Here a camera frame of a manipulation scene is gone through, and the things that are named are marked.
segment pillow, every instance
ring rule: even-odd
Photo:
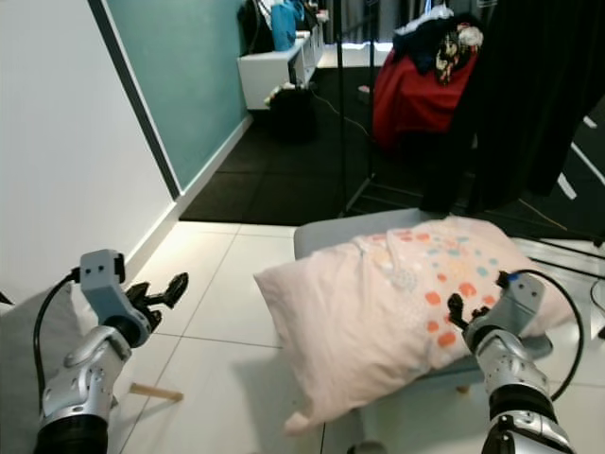
[[[468,355],[447,299],[460,293],[470,319],[497,301],[500,270],[525,268],[536,269],[497,227],[450,217],[357,237],[257,274],[307,401],[286,433],[336,419]],[[546,284],[522,335],[542,335],[570,316]]]
[[[36,443],[40,416],[32,337],[38,309],[47,293],[0,317],[0,452],[30,454]],[[65,355],[81,339],[71,286],[66,285],[44,316],[41,346],[46,377],[56,373]]]

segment white cabinet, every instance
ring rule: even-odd
[[[265,98],[278,85],[298,82],[306,85],[323,52],[321,26],[297,31],[294,45],[283,52],[252,54],[237,59],[239,76],[249,110],[266,110]]]

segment clothing rack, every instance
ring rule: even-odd
[[[337,43],[337,65],[338,65],[338,68],[337,68],[338,113],[339,113],[338,126],[339,126],[340,156],[341,156],[340,165],[341,165],[341,174],[342,174],[341,190],[342,190],[342,196],[343,196],[343,200],[344,200],[344,206],[339,215],[341,218],[348,217],[351,215],[367,215],[367,214],[369,214],[369,212],[355,207],[355,204],[358,201],[364,200],[364,199],[369,200],[369,201],[377,201],[377,202],[383,203],[387,206],[391,206],[392,209],[414,208],[414,206],[400,203],[398,201],[377,198],[375,196],[366,194],[367,189],[369,189],[371,187],[380,189],[383,192],[387,192],[387,193],[403,194],[406,196],[410,196],[410,197],[418,200],[417,206],[421,205],[421,201],[424,196],[423,194],[419,194],[416,192],[404,190],[401,188],[397,188],[397,187],[393,187],[393,186],[389,186],[389,185],[385,185],[385,184],[379,184],[375,181],[376,173],[374,171],[373,158],[372,158],[372,154],[374,152],[374,149],[373,149],[374,144],[373,144],[373,140],[372,140],[372,129],[373,129],[373,101],[374,101],[374,73],[375,73],[374,49],[375,49],[376,34],[377,34],[377,26],[376,26],[375,19],[377,18],[377,9],[376,9],[377,5],[378,5],[378,0],[368,2],[368,14],[366,15],[366,17],[363,18],[356,25],[350,26],[347,30],[343,31],[342,30],[341,1],[337,0],[334,2],[334,22],[335,22],[334,31],[335,31],[335,41]],[[345,106],[344,106],[344,65],[343,65],[343,58],[342,58],[342,44],[343,44],[343,38],[348,33],[352,32],[354,30],[357,30],[362,26],[369,26],[369,31],[370,31],[370,65],[368,68],[369,69],[368,86],[370,88],[370,112],[369,112],[370,147],[369,147],[369,151],[367,153],[368,166],[367,166],[366,177],[363,180],[363,182],[361,183],[361,185],[353,193],[353,195],[351,197],[349,197],[349,194],[347,191],[347,149],[346,149],[346,141],[345,141],[346,112],[345,112]],[[469,214],[466,213],[466,207],[461,204],[454,205],[454,208],[452,209],[452,214],[455,214],[458,216],[469,217]],[[525,218],[517,218],[517,217],[513,217],[511,215],[506,215],[504,213],[497,213],[495,211],[488,211],[488,212],[486,212],[486,215],[488,215],[488,217],[491,217],[491,218],[501,218],[504,220],[511,220],[511,221],[522,223],[522,224],[539,227],[542,229],[554,229],[553,226],[543,223],[543,222],[537,222],[535,220],[525,219]],[[540,238],[537,238],[534,236],[521,235],[521,234],[517,234],[515,232],[510,232],[510,231],[507,231],[506,233],[509,236],[519,237],[519,238],[522,238],[523,240],[532,241],[532,242],[536,242],[539,244],[544,244],[546,246],[565,250],[570,253],[577,253],[580,255],[590,256],[595,259],[605,260],[605,256],[598,255],[595,253],[587,253],[585,251],[577,250],[577,249],[563,246],[563,245],[553,243],[550,241],[545,241],[543,239],[540,239]],[[560,233],[561,233],[561,231],[554,231],[553,235],[548,236],[548,237],[556,238],[556,237],[560,236]],[[587,234],[584,232],[567,230],[566,233],[574,235],[574,237],[576,239],[592,241],[597,246],[600,246],[605,241],[605,238],[603,236],[591,235],[591,234]],[[582,274],[582,275],[585,275],[588,277],[594,277],[599,280],[605,280],[605,275],[603,275],[603,274],[595,274],[595,273],[592,273],[589,271],[578,270],[578,269],[575,269],[572,267],[567,267],[562,264],[545,261],[545,260],[539,259],[539,258],[534,258],[534,257],[530,257],[530,258],[537,263],[542,263],[542,264],[545,264],[545,265],[548,265],[551,267],[559,268],[559,269],[565,270],[565,271],[571,271],[571,272],[574,272],[577,274]]]

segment teal wall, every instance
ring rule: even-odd
[[[181,187],[246,116],[242,0],[108,0]]]

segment gray stool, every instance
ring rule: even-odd
[[[413,208],[313,222],[298,228],[294,233],[294,255],[297,259],[303,258],[319,249],[345,243],[355,236],[384,233],[389,229],[411,228],[421,222],[439,218],[443,216]],[[552,351],[552,343],[547,336],[524,339],[523,344],[536,359],[543,358]],[[483,374],[475,358],[468,356],[443,369],[423,375],[406,389],[458,388],[459,391],[465,392],[469,385],[481,381]]]

